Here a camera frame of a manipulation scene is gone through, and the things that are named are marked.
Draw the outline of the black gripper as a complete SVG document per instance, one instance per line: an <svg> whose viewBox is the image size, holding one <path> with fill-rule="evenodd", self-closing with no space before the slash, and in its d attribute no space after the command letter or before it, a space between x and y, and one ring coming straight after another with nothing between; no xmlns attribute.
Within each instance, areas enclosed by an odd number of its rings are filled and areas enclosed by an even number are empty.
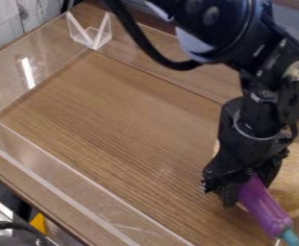
<svg viewBox="0 0 299 246"><path fill-rule="evenodd" d="M219 147L201 171L202 190L219 194L225 208L235 206L240 186L253 172L264 185L271 185L288 154L287 146L297 136L295 123L283 125L272 134L257 135L243 123L241 105L243 99L235 98L221 106L216 135Z"/></svg>

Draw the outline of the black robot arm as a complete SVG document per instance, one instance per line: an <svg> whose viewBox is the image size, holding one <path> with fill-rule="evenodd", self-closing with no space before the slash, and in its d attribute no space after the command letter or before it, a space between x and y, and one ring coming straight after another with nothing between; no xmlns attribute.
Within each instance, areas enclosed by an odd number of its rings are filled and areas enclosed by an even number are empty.
<svg viewBox="0 0 299 246"><path fill-rule="evenodd" d="M128 35L164 67L186 71L221 63L237 71L241 96L220 109L219 149L201 186L231 207L252 177L268 186L297 136L299 41L275 22L272 0L145 0L174 26L185 61L156 50L121 0L105 0Z"/></svg>

